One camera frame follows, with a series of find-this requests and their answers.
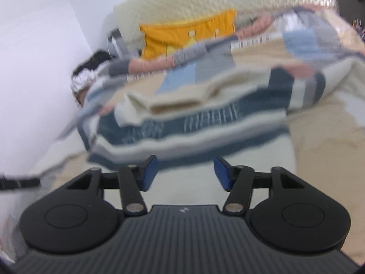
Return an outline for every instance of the blanket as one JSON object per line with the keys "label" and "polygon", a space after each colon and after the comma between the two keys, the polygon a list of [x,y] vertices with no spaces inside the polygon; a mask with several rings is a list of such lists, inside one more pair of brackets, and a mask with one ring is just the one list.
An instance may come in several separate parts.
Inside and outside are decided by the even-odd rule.
{"label": "blanket", "polygon": [[14,260],[26,253],[17,227],[21,212],[90,167],[118,170],[155,154],[161,171],[206,166],[218,181],[211,163],[222,155],[261,172],[283,166],[297,173],[287,115],[337,87],[364,97],[356,92],[363,52],[355,31],[335,13],[303,5],[170,57],[112,64],[34,167],[42,188],[18,199],[2,248]]}

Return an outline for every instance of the yellow pillow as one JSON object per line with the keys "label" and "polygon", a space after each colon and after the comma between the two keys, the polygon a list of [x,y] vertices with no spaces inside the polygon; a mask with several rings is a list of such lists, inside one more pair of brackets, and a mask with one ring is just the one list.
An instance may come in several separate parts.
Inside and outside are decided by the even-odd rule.
{"label": "yellow pillow", "polygon": [[170,55],[203,39],[231,35],[235,32],[235,17],[236,10],[228,9],[214,16],[188,22],[140,25],[140,30],[145,33],[146,44],[142,58],[150,60],[160,55]]}

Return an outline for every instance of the black cloth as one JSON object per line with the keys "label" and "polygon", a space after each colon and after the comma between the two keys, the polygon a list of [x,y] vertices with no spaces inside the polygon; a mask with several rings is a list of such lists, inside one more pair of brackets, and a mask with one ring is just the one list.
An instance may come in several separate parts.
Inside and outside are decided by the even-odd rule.
{"label": "black cloth", "polygon": [[111,59],[112,58],[106,51],[98,50],[86,62],[78,65],[76,69],[72,72],[72,75],[76,76],[83,69],[96,70],[101,63],[104,63],[105,61],[109,61]]}

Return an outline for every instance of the striped blanket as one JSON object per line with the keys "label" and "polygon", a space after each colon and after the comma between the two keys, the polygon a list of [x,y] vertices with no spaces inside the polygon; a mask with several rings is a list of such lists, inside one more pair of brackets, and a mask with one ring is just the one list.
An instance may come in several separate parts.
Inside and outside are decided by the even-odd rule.
{"label": "striped blanket", "polygon": [[[354,87],[365,74],[363,51],[337,14],[304,5],[266,14],[233,36],[170,57],[112,64],[34,167],[42,189],[23,196],[10,212],[3,249],[13,259],[24,254],[16,229],[23,209],[90,167],[118,170],[155,154],[159,170],[206,166],[218,182],[211,165],[221,155],[261,172],[283,166],[296,173],[287,114],[315,105],[339,86]],[[194,184],[196,177],[188,180]],[[221,194],[216,201],[224,202]]]}

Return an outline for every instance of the light blue patch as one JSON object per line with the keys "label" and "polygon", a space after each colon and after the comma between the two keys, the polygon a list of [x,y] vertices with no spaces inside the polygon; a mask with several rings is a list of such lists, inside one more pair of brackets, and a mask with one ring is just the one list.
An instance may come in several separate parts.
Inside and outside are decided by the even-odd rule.
{"label": "light blue patch", "polygon": [[194,84],[195,67],[196,62],[191,62],[188,65],[171,69],[167,72],[164,82],[159,87],[157,94],[171,92],[183,85]]}
{"label": "light blue patch", "polygon": [[282,33],[285,47],[294,57],[306,63],[318,60],[336,60],[333,51],[321,48],[313,29]]}

